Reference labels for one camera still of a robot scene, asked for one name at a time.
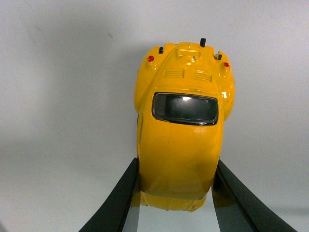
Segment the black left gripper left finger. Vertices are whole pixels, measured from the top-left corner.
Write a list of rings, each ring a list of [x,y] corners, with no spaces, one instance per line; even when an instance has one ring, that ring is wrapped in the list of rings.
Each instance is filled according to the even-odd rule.
[[[140,213],[139,159],[130,163],[81,232],[136,232]]]

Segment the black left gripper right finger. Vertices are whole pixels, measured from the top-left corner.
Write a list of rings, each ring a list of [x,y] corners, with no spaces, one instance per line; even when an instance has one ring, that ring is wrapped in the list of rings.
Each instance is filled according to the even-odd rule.
[[[212,187],[222,232],[294,232],[295,229],[260,201],[222,162]]]

